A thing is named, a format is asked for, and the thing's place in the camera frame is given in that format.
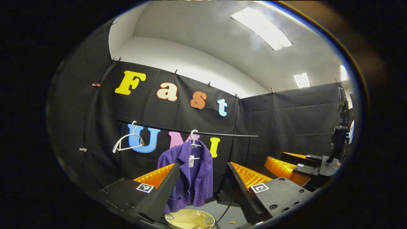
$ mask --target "white ceiling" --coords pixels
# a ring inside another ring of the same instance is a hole
[[[261,12],[293,45],[273,51],[230,18],[246,7]],[[343,63],[324,39],[298,21],[256,2],[151,1],[136,22],[133,36],[168,40],[203,51],[270,92],[271,87],[274,91],[297,88],[293,76],[304,72],[308,72],[312,86],[340,80],[339,66]]]

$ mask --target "clothes rail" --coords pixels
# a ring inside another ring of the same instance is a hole
[[[121,122],[129,123],[129,124],[133,122],[133,120],[130,120],[130,119],[117,119],[117,120],[121,121]],[[142,124],[139,122],[137,122],[136,125],[150,127],[150,128],[159,129],[159,130],[174,131],[174,132],[179,132],[179,133],[186,133],[186,134],[191,133],[190,130],[177,130],[177,129],[166,128],[166,127],[151,126],[151,125],[145,125],[145,124]],[[206,136],[234,137],[234,138],[258,137],[257,135],[216,134],[216,133],[204,133],[204,132],[195,132],[194,134],[201,134],[201,135],[206,135]]]

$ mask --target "jacket collar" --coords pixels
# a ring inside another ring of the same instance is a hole
[[[188,190],[191,187],[191,178],[190,178],[190,170],[189,170],[189,156],[191,155],[191,144],[192,140],[189,140],[182,144],[181,152],[178,156],[178,159],[183,162],[182,165],[179,166],[180,171],[187,177],[188,180]],[[208,148],[199,140],[195,140],[195,144],[201,145],[203,150],[202,156],[199,165],[199,171],[197,174],[197,178],[195,179],[195,184],[199,184],[203,180],[203,178],[211,171],[211,164],[212,155]]]

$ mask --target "yellow letter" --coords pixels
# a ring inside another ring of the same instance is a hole
[[[161,89],[157,91],[157,97],[160,99],[168,99],[171,102],[174,102],[178,99],[177,97],[177,86],[172,83],[162,83],[160,85]]]
[[[146,74],[136,73],[136,72],[132,72],[132,71],[125,71],[125,76],[124,76],[120,86],[118,88],[116,88],[116,90],[114,90],[114,92],[116,92],[118,94],[129,95],[130,94],[129,86],[131,85],[131,88],[135,89],[140,80],[141,81],[146,80]]]
[[[216,150],[218,149],[218,143],[221,141],[219,138],[210,138],[211,145],[210,145],[210,154],[212,157],[217,157]]]

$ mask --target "jacket pocket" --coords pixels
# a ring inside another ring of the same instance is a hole
[[[167,205],[171,212],[177,212],[185,207],[183,206],[182,202],[182,197],[178,197],[176,199],[170,197],[168,198]]]

